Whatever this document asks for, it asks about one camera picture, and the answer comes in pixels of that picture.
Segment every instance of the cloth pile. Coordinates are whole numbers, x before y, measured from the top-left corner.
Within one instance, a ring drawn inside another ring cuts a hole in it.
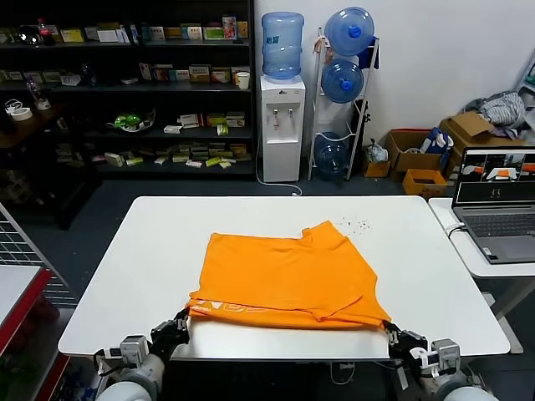
[[[383,328],[377,276],[325,221],[303,238],[212,234],[192,316],[261,327]]]
[[[525,120],[526,108],[517,92],[501,92],[486,99],[475,99],[467,104],[463,111],[476,111],[483,119],[495,126],[495,136],[518,137],[517,128]]]

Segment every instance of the plastic bag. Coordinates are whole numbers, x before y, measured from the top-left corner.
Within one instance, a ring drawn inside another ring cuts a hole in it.
[[[366,148],[366,155],[372,163],[384,163],[388,161],[388,150],[377,145],[374,139],[371,140],[371,145]]]

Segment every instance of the white table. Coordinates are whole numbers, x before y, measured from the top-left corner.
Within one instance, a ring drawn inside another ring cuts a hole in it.
[[[509,342],[416,196],[141,197],[95,272],[59,350],[90,356],[172,318],[198,288],[212,232],[301,236],[331,220],[377,273],[380,304],[402,328],[451,338],[463,356],[507,353]],[[388,358],[386,336],[366,330],[287,330],[223,322],[190,324],[174,358],[370,360]]]
[[[434,198],[429,200],[436,219],[444,230],[459,223],[459,219],[451,209],[451,198]],[[478,278],[516,278],[505,294],[492,304],[492,311],[500,320],[502,327],[511,341],[512,351],[522,351],[522,346],[514,336],[507,320],[504,318],[521,300],[535,289],[535,263],[513,263],[506,265],[491,265],[482,255],[476,243],[465,231],[451,233],[451,244],[464,261],[468,271]]]

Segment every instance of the laptop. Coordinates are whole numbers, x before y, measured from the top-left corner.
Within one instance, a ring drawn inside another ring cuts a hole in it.
[[[451,207],[489,263],[535,262],[535,147],[465,148]]]

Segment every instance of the water bottle rack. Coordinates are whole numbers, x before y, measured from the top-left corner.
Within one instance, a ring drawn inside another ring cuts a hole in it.
[[[346,121],[345,125],[346,125],[349,133],[347,135],[345,135],[344,137],[339,138],[337,140],[329,139],[325,135],[323,135],[321,132],[318,132],[318,110],[317,110],[317,105],[318,105],[320,97],[324,96],[324,92],[323,92],[323,90],[321,88],[321,73],[322,73],[322,70],[323,70],[323,66],[325,65],[325,59],[326,59],[326,56],[327,56],[328,49],[330,48],[329,40],[324,36],[323,29],[321,29],[321,28],[318,28],[318,41],[319,41],[319,51],[317,51],[317,53],[316,53],[315,64],[314,64],[314,77],[316,78],[316,82],[315,82],[315,90],[314,90],[315,95],[314,95],[314,99],[313,99],[313,102],[312,102],[312,106],[313,106],[313,123],[312,123],[312,130],[311,130],[311,132],[312,132],[312,134],[311,134],[312,143],[310,145],[310,155],[308,157],[308,180],[311,180],[312,171],[316,167],[316,164],[314,162],[314,145],[315,145],[315,142],[316,142],[316,137],[318,135],[322,135],[325,139],[330,140],[332,142],[339,142],[339,141],[342,141],[342,140],[346,140],[351,136],[355,137],[354,142],[353,142],[353,148],[351,150],[351,156],[349,158],[349,166],[348,166],[348,169],[347,169],[348,171],[347,171],[346,176],[345,176],[345,179],[349,180],[349,177],[351,176],[351,170],[353,169],[353,162],[354,162],[355,152],[357,150],[357,144],[359,143],[358,139],[359,139],[360,129],[362,128],[362,124],[364,123],[365,110],[366,110],[366,108],[368,106],[368,97],[367,97],[368,82],[369,82],[369,80],[371,78],[371,75],[372,75],[372,73],[374,71],[375,60],[377,59],[377,53],[378,53],[378,50],[379,50],[379,39],[376,38],[374,43],[372,43],[368,47],[368,48],[372,48],[373,49],[372,57],[371,57],[371,60],[369,62],[369,68],[367,68],[367,70],[368,70],[367,72],[363,71],[363,73],[364,73],[364,83],[362,85],[362,90],[360,91],[359,96],[357,96],[351,102],[353,104],[353,106],[357,109],[357,111],[359,112],[359,121],[357,123],[357,130],[355,132],[353,132],[351,130],[351,126]],[[357,102],[359,102],[360,100],[362,100],[362,104],[359,107]]]

